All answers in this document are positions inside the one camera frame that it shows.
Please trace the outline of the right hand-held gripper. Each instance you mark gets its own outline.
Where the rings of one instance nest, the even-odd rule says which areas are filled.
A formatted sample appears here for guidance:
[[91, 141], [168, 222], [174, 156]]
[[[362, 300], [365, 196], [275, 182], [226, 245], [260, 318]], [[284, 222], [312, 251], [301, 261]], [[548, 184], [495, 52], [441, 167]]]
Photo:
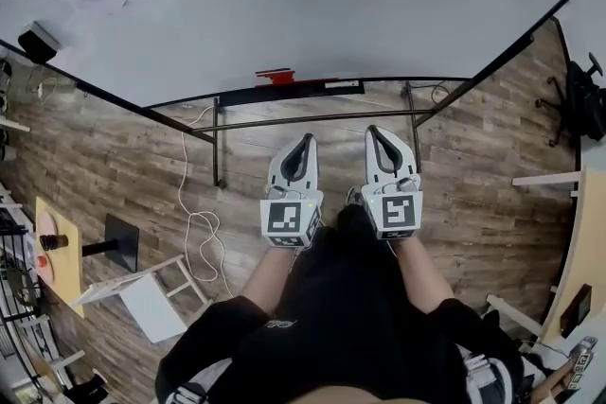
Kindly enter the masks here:
[[[415, 154], [395, 133], [376, 125], [365, 132], [365, 210], [376, 238], [411, 237], [421, 226], [422, 198]], [[392, 177], [402, 178], [388, 182]]]

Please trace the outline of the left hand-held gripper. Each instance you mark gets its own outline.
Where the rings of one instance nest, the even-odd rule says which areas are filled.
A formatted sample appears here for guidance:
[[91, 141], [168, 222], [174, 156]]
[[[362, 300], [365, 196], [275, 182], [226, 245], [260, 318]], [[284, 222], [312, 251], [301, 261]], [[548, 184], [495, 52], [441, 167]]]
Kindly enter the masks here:
[[269, 165], [267, 195], [259, 202], [262, 236], [276, 248], [309, 248], [322, 218], [317, 190], [317, 143], [304, 134], [280, 149]]

